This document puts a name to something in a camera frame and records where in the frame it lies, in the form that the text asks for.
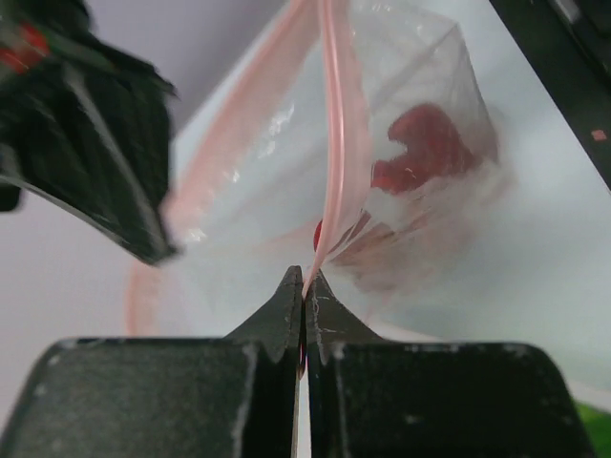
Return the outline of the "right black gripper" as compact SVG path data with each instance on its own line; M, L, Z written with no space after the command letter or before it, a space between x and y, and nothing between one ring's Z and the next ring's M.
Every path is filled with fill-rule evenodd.
M176 251L159 211L174 88L91 27L83 1L1 4L1 208L32 192L155 265Z

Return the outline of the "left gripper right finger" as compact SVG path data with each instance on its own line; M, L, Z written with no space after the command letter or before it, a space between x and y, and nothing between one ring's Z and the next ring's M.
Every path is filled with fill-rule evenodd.
M398 342L327 280L303 312L315 457L591 457L557 366L525 343Z

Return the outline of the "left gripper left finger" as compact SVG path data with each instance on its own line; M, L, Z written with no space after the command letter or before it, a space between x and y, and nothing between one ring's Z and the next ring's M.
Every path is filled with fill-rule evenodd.
M301 269L220 339L66 339L41 355L5 457L293 457Z

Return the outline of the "green toy bell pepper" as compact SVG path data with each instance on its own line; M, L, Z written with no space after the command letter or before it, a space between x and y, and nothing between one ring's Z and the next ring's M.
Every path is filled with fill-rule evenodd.
M576 407L598 456L611 458L611 415L581 402Z

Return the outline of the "clear zip top bag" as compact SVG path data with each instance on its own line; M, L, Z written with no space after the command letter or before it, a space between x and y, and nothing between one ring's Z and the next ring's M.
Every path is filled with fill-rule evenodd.
M449 244L331 254L365 209L374 162L404 151L390 125L424 103L484 156L446 189L426 187ZM377 314L450 268L505 184L458 24L408 1L289 2L213 114L161 206L178 252L132 271L131 335L224 334L293 265L305 284L324 274L358 316Z

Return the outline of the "red toy lobster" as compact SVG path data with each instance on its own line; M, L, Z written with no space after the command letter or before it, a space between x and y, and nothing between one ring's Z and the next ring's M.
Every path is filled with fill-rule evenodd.
M424 103L399 116L388 139L404 151L372 166L370 193L358 221L329 251L357 253L387 247L404 239L438 251L449 244L435 209L426 206L429 185L447 188L448 181L477 170L484 156L465 143L456 125L439 106Z

